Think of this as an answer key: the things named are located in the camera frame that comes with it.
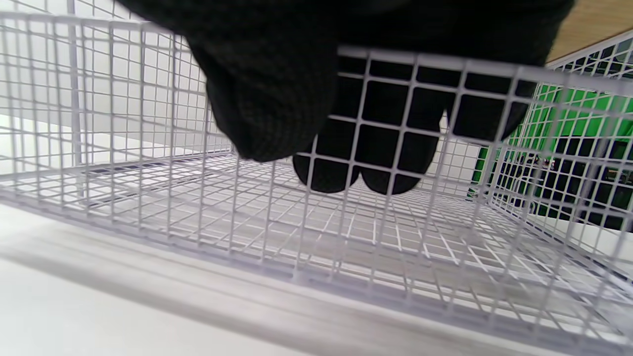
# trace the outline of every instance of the wire mesh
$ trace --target wire mesh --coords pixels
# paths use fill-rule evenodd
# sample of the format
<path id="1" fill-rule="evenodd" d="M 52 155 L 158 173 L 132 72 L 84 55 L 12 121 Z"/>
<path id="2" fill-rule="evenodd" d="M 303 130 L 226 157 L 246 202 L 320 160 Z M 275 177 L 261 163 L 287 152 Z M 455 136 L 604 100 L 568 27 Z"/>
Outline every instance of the wire mesh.
<path id="1" fill-rule="evenodd" d="M 633 166 L 626 80 L 343 48 L 368 65 L 541 84 L 525 99 L 360 75 L 364 85 L 522 101 L 532 110 L 504 142 L 456 137 L 446 118 L 439 133 L 396 127 L 441 138 L 416 189 L 382 196 L 357 182 L 321 194 L 306 190 L 288 162 L 233 154 L 177 36 L 149 23 L 24 12 L 0 13 L 0 29 L 3 203 L 559 351 L 630 352 L 633 213 L 630 198 L 613 201 L 629 189 L 621 181 Z M 582 133 L 575 148 L 565 132 Z M 588 137 L 597 139 L 583 155 Z M 495 155 L 482 157 L 481 146 Z M 611 155 L 618 149 L 620 158 Z M 615 188 L 600 200 L 592 183 L 604 184 L 597 177 L 612 177 L 611 169 Z M 608 217 L 621 220 L 620 230 L 605 227 Z"/>

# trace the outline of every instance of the wire cage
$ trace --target wire cage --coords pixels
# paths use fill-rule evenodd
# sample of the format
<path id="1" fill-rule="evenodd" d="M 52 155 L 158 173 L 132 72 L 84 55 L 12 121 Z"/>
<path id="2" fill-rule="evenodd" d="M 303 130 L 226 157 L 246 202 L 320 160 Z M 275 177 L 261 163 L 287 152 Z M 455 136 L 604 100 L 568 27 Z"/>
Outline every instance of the wire cage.
<path id="1" fill-rule="evenodd" d="M 61 15 L 24 6 L 0 12 L 2 203 L 560 352 L 633 350 L 630 49 L 551 71 L 341 48 L 366 66 L 540 84 L 525 99 L 342 73 L 365 86 L 388 81 L 531 107 L 505 141 L 457 137 L 446 119 L 439 134 L 424 132 L 440 143 L 409 193 L 382 196 L 359 181 L 322 194 L 287 161 L 234 153 L 178 36 L 125 10 L 99 16 L 94 3 L 80 14 L 88 17 L 71 6 Z M 604 75 L 569 73 L 604 61 Z M 614 63 L 620 80 L 599 78 Z"/>

